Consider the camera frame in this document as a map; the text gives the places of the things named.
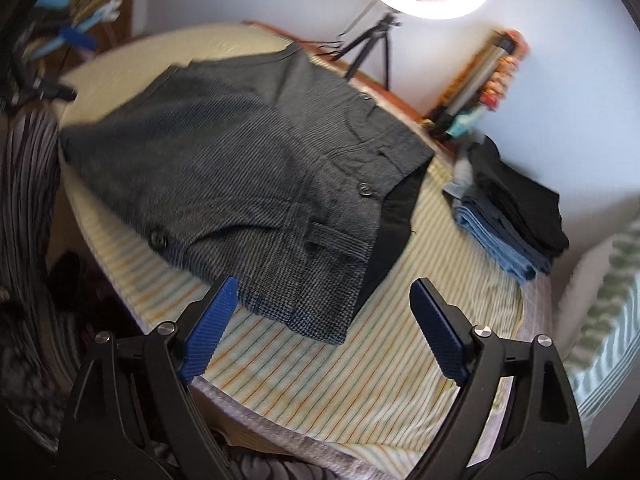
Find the rolled mat with silver tube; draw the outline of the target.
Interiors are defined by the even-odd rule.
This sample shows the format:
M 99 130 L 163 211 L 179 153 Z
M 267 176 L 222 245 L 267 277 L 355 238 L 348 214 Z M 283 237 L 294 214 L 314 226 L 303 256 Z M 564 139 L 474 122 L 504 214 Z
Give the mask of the rolled mat with silver tube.
M 422 118 L 421 126 L 439 142 L 471 133 L 480 118 L 494 112 L 506 98 L 518 66 L 528 54 L 529 45 L 518 30 L 494 30 Z

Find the dark grey checked pants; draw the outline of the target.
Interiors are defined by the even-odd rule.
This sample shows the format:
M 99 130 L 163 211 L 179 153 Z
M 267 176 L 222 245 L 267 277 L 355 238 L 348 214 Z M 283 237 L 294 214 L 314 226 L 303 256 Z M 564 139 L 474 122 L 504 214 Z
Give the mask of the dark grey checked pants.
M 277 52 L 172 66 L 61 134 L 89 190 L 173 266 L 341 344 L 404 251 L 432 149 L 375 100 Z

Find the striped yellow bed sheet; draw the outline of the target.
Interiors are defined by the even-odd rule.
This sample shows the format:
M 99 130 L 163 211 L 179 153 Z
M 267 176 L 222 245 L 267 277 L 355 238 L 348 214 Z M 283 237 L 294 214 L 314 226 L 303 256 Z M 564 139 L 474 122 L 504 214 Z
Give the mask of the striped yellow bed sheet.
M 64 81 L 78 97 L 55 105 L 62 127 L 93 122 L 141 92 L 169 65 L 280 51 L 292 42 L 262 25 L 206 25 L 166 32 L 99 55 Z M 457 393 L 409 309 L 411 282 L 427 276 L 474 323 L 530 341 L 550 332 L 546 276 L 520 286 L 454 224 L 440 189 L 451 162 L 428 167 L 409 245 L 341 346 L 320 344 L 238 307 L 203 378 L 194 380 L 207 417 L 349 479 L 402 478 L 412 469 Z M 103 206 L 61 160 L 63 183 L 93 258 L 140 328 L 178 318 L 208 286 L 170 266 Z

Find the black striped garment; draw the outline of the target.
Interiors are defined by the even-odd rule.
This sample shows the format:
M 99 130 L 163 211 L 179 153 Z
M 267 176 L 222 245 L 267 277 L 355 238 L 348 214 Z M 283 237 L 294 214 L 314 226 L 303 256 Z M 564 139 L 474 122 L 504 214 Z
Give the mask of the black striped garment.
M 60 177 L 58 122 L 31 110 L 1 152 L 1 404 L 50 452 L 79 368 L 73 319 L 55 309 L 48 287 Z

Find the black tripod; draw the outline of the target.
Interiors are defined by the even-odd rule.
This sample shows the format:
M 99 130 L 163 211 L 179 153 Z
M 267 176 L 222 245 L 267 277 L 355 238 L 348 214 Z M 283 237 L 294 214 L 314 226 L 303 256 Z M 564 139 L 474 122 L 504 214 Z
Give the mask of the black tripod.
M 335 63 L 341 61 L 346 54 L 349 54 L 356 48 L 360 48 L 356 58 L 349 64 L 345 72 L 344 78 L 346 80 L 354 78 L 376 46 L 382 44 L 383 88 L 390 90 L 390 61 L 392 60 L 392 52 L 390 52 L 390 31 L 400 25 L 397 15 L 398 13 L 396 11 L 386 12 L 373 26 L 352 40 L 346 47 L 342 47 L 330 56 L 330 61 Z

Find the folded black garment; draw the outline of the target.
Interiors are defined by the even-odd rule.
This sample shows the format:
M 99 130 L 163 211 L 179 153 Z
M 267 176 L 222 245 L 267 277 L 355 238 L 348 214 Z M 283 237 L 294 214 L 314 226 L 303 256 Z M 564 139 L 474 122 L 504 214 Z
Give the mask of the folded black garment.
M 552 266 L 570 247 L 562 227 L 559 194 L 507 165 L 489 136 L 482 143 L 473 143 L 468 156 L 480 197 L 508 222 L 511 235 Z

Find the folded blue jeans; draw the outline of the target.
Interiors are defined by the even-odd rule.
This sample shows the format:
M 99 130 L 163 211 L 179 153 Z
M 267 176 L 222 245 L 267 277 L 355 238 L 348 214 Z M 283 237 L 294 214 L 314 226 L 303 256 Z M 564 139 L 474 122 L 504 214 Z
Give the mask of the folded blue jeans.
M 450 200 L 457 225 L 468 231 L 520 284 L 533 280 L 538 273 L 550 273 L 552 258 L 530 246 L 475 184 L 450 181 L 442 192 Z

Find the green patterned pillow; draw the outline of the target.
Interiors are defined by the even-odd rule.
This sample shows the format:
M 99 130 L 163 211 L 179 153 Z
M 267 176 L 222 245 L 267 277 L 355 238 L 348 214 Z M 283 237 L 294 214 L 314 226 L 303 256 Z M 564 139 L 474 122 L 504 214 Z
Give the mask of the green patterned pillow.
M 639 221 L 593 247 L 559 302 L 554 341 L 589 428 L 639 359 Z

